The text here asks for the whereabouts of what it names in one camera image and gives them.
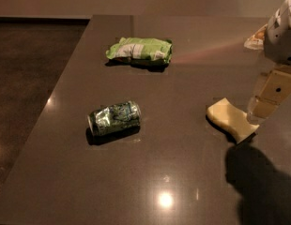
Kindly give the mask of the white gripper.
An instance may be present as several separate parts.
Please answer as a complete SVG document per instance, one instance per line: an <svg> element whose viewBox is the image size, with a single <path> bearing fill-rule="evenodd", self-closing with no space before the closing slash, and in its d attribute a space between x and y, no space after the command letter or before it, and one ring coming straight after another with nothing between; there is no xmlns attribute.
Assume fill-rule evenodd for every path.
<svg viewBox="0 0 291 225"><path fill-rule="evenodd" d="M284 0L268 20L264 40L265 57L291 66L291 0ZM266 120L291 95L291 68L260 73L248 105L249 120Z"/></svg>

